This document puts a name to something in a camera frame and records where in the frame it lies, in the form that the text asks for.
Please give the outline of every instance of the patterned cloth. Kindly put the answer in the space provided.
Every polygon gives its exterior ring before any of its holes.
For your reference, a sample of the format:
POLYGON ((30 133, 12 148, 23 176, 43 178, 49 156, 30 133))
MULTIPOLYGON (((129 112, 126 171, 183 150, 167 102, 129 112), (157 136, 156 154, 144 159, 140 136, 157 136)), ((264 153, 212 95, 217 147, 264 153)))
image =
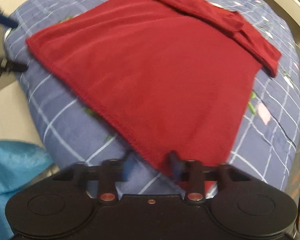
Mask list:
MULTIPOLYGON (((25 38, 104 1, 29 0, 13 14, 20 27, 6 34, 5 47, 9 56, 29 65, 29 70, 20 76, 20 83, 39 135, 60 168, 78 161, 98 165, 104 159, 121 158, 130 147, 101 118, 87 114, 90 111, 77 97, 30 55, 25 38)), ((269 78, 263 70, 255 77, 251 100, 228 162, 284 190, 300 128, 298 56, 292 34, 284 20, 262 0, 207 1, 239 11, 282 53, 275 79, 269 78)), ((129 182, 117 185, 119 194, 182 193, 137 154, 133 158, 129 182)), ((215 193, 216 187, 212 187, 208 196, 215 193)))

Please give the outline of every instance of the garment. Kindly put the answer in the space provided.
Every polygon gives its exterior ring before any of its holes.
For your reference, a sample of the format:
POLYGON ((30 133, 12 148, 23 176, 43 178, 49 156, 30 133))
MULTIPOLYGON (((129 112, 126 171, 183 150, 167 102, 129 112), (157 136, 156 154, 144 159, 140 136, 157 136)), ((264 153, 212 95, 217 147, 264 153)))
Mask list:
POLYGON ((0 141, 0 240, 13 236, 4 212, 8 200, 51 164, 49 154, 36 145, 0 141))
POLYGON ((109 0, 26 40, 29 50, 157 169, 176 150, 227 160, 262 65, 281 54, 204 0, 109 0))

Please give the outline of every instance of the blue bedspread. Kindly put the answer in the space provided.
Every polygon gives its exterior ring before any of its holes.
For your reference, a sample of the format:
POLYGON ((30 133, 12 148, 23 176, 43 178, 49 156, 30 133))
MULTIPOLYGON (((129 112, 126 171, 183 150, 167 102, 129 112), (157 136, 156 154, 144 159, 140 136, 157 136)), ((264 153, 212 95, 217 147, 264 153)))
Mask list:
MULTIPOLYGON (((9 56, 29 65, 29 70, 20 76, 20 83, 39 135, 61 168, 75 162, 96 165, 104 159, 120 158, 130 146, 101 118, 94 118, 83 110, 84 105, 76 95, 29 54, 25 38, 104 1, 28 0, 13 14, 20 22, 19 28, 5 39, 9 56)), ((228 162, 284 190, 300 129, 298 56, 291 32, 285 21, 262 0, 207 1, 239 11, 282 53, 275 79, 269 78, 263 70, 255 77, 250 104, 228 162)), ((133 159, 129 182, 117 185, 119 194, 182 192, 137 154, 133 159)), ((208 196, 215 192, 216 187, 213 187, 208 196)))

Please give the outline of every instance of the red t-shirt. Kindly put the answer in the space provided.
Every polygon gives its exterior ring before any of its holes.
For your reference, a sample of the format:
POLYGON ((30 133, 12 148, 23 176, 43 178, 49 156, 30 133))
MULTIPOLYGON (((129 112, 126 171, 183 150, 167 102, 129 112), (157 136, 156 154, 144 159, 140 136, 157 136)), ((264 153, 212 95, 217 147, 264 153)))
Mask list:
POLYGON ((109 0, 27 39, 29 50, 155 168, 176 150, 225 162, 265 65, 280 52, 205 0, 109 0))

